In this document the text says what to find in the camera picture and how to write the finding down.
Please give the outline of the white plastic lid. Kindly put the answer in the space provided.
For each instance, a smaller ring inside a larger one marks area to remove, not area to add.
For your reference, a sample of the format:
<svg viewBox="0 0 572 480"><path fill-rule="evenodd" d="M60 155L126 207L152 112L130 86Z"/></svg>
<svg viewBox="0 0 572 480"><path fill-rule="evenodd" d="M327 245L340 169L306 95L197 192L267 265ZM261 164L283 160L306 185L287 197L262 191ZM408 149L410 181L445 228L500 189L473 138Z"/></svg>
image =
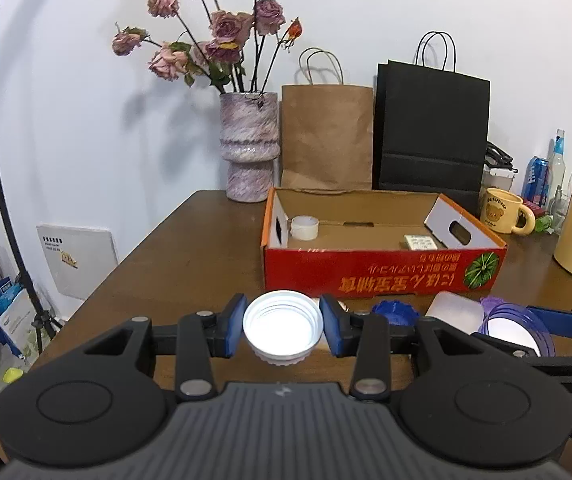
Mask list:
<svg viewBox="0 0 572 480"><path fill-rule="evenodd" d="M310 356L323 335L320 302L301 292L276 290L252 300L243 317L244 335L259 359L291 366Z"/></svg>

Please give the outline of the white translucent plastic box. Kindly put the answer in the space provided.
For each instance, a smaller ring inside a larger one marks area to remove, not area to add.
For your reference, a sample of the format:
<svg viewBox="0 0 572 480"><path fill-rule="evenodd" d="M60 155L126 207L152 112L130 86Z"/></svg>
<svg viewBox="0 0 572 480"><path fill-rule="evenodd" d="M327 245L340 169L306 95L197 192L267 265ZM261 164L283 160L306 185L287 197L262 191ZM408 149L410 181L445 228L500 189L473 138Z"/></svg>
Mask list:
<svg viewBox="0 0 572 480"><path fill-rule="evenodd" d="M454 294L438 292L426 312L465 334L476 333L484 322L484 307L478 301Z"/></svg>

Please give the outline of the blue bottle cap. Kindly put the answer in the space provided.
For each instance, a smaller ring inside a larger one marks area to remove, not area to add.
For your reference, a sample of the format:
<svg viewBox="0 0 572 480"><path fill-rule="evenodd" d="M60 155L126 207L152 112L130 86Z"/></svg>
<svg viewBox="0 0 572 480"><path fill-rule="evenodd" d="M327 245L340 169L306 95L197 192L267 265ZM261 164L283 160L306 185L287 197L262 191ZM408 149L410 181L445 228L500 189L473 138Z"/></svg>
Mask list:
<svg viewBox="0 0 572 480"><path fill-rule="evenodd" d="M383 316L393 326L413 327L420 314L410 305L399 300L384 300L372 307L372 312Z"/></svg>

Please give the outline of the orange cardboard box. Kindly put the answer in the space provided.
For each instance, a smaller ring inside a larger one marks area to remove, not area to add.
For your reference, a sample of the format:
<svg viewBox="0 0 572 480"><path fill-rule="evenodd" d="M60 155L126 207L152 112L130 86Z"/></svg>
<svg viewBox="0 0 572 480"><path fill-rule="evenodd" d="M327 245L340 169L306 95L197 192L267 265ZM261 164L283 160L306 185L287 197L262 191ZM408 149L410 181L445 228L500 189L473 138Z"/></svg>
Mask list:
<svg viewBox="0 0 572 480"><path fill-rule="evenodd" d="M318 219L315 240L290 235L295 216ZM405 235L440 249L412 252ZM271 188L261 250L266 289L372 298L488 290L507 244L443 194Z"/></svg>

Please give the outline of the red small box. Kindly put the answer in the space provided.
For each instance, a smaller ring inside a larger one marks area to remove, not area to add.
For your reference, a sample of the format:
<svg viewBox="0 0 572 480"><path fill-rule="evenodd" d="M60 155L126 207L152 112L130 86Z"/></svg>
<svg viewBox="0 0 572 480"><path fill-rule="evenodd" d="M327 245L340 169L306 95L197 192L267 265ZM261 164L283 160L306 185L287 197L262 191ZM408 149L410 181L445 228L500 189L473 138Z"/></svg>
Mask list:
<svg viewBox="0 0 572 480"><path fill-rule="evenodd" d="M541 217L544 217L546 215L546 210L543 207L541 207L541 206L539 206L533 202L530 202L530 200L525 200L524 205L526 207L528 207L533 212L533 214L536 218L541 218Z"/></svg>

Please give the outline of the clear tape roll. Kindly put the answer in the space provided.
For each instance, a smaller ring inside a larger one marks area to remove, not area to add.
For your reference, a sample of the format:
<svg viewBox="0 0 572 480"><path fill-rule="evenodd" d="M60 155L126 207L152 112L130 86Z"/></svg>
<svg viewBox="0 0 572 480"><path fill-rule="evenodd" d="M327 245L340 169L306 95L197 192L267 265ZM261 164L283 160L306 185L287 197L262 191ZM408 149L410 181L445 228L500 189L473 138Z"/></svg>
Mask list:
<svg viewBox="0 0 572 480"><path fill-rule="evenodd" d="M320 222L311 216L295 216L290 220L290 235L295 240L310 242L318 237Z"/></svg>

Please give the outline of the yellow bear mug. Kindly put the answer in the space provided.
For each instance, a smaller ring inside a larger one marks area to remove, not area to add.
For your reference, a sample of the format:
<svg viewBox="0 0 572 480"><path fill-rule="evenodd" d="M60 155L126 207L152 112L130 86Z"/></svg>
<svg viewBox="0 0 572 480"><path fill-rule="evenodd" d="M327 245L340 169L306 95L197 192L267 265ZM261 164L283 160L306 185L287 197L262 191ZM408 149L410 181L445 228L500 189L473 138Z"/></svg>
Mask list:
<svg viewBox="0 0 572 480"><path fill-rule="evenodd" d="M527 236L536 227L536 216L522 198L502 188L486 189L480 220L500 234Z"/></svg>

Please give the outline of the blue soda can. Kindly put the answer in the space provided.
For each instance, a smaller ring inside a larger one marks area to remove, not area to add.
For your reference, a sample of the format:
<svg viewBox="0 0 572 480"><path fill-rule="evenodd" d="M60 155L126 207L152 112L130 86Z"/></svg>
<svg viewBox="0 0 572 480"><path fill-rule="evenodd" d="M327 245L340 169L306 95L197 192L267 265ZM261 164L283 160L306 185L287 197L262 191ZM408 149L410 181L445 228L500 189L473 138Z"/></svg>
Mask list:
<svg viewBox="0 0 572 480"><path fill-rule="evenodd" d="M533 156L529 160L521 197L540 207L546 206L548 199L548 161L545 158Z"/></svg>

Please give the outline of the clear glass bottle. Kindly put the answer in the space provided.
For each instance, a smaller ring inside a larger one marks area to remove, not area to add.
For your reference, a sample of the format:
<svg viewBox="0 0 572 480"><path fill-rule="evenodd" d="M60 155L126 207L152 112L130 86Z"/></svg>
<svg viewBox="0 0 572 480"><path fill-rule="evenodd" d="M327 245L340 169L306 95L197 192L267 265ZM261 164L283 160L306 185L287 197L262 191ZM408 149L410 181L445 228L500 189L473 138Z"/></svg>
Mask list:
<svg viewBox="0 0 572 480"><path fill-rule="evenodd" d="M563 129L557 129L553 143L552 154L548 161L548 204L551 210L557 189L564 184L566 164L564 159L565 134Z"/></svg>

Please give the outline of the clear plastic container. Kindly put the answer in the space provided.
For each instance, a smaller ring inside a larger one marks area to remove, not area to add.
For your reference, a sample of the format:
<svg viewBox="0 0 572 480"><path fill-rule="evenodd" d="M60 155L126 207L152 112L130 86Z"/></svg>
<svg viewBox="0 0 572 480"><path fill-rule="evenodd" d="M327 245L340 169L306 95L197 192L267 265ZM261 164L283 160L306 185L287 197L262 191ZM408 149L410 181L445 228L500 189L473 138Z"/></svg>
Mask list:
<svg viewBox="0 0 572 480"><path fill-rule="evenodd" d="M510 191L517 173L518 169L513 164L513 157L488 141L484 152L481 189L485 191L487 188L500 188Z"/></svg>

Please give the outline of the purple ceramic vase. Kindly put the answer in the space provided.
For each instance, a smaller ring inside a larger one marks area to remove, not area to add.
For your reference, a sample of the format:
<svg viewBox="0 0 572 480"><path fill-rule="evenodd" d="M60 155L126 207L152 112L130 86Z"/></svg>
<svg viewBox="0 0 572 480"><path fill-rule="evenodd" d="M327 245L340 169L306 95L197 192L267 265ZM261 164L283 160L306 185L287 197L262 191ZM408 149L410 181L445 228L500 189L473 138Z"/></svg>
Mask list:
<svg viewBox="0 0 572 480"><path fill-rule="evenodd" d="M280 157L278 97L274 92L220 96L220 151L228 162L226 196L239 203L261 203L274 184Z"/></svg>

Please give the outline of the brown paper bag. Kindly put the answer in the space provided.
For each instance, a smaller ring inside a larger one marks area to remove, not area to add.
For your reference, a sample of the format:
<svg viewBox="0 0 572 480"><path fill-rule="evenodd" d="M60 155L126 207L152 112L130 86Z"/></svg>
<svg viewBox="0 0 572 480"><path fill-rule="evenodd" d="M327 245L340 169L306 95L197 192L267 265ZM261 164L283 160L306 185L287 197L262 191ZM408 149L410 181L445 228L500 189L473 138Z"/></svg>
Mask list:
<svg viewBox="0 0 572 480"><path fill-rule="evenodd" d="M311 58L326 56L336 84L313 81ZM305 84L282 88L282 176L298 190L355 191L372 187L374 91L347 84L333 52L308 47L298 58Z"/></svg>

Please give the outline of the blue white package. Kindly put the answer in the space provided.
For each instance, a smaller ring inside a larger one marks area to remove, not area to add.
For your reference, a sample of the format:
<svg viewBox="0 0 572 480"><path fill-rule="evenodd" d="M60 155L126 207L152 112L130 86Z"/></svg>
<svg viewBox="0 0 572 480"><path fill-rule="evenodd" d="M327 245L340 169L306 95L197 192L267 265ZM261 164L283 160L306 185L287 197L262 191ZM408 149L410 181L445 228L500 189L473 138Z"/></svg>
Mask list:
<svg viewBox="0 0 572 480"><path fill-rule="evenodd" d="M38 356L36 329L32 325L36 311L28 292L9 278L0 281L0 344L6 344L19 359L32 363Z"/></svg>

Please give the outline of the black paper bag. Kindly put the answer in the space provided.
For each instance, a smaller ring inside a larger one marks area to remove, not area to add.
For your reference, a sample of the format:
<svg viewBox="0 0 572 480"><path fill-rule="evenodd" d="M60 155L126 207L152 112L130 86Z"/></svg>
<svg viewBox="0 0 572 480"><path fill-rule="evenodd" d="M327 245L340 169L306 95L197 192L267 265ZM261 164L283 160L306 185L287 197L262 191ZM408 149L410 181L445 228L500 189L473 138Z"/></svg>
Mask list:
<svg viewBox="0 0 572 480"><path fill-rule="evenodd" d="M444 62L456 61L448 32L420 38L413 62L389 61L375 77L372 188L441 193L471 214L478 209L486 152L490 82L432 68L431 40L444 43Z"/></svg>

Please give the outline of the dried pink rose bouquet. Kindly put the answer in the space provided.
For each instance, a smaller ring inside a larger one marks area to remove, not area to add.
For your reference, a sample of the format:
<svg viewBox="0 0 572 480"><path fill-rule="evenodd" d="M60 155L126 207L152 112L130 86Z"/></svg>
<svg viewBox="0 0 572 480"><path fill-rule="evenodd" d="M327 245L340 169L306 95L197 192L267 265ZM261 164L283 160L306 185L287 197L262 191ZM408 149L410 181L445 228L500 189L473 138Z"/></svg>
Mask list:
<svg viewBox="0 0 572 480"><path fill-rule="evenodd" d="M147 12L153 18L174 18L183 27L173 41L156 41L141 27L117 28L111 41L114 55L128 56L149 44L156 48L148 69L166 81L181 79L192 86L198 77L208 79L211 87L224 94L231 87L237 93L265 92L268 80L259 77L259 66L266 40L275 39L269 66L281 50L289 51L301 37L298 18L286 20L276 0L252 0L249 12L230 12L219 0L197 0L207 14L210 38L199 41L181 15L182 0L147 0Z"/></svg>

